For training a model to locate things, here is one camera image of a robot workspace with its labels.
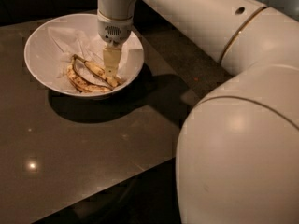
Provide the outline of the white gripper with vent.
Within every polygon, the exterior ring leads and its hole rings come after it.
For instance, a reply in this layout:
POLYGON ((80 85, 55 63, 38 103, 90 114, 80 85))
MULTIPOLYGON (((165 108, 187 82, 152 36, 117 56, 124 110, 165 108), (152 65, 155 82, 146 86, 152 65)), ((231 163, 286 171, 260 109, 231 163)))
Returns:
POLYGON ((98 34, 108 46, 103 48, 103 61, 107 77, 115 77, 118 74, 121 61, 122 47, 131 32, 133 19, 112 20, 100 12, 97 12, 98 34))

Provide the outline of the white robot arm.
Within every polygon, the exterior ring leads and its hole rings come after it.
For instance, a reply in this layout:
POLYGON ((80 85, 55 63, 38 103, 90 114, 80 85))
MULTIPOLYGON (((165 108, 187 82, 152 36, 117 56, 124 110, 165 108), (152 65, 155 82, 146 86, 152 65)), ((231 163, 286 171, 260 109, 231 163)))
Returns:
MULTIPOLYGON (((137 0, 98 0, 110 45, 137 0)), ((182 224, 299 224, 299 22, 255 0, 142 0, 229 73, 181 129, 182 224)))

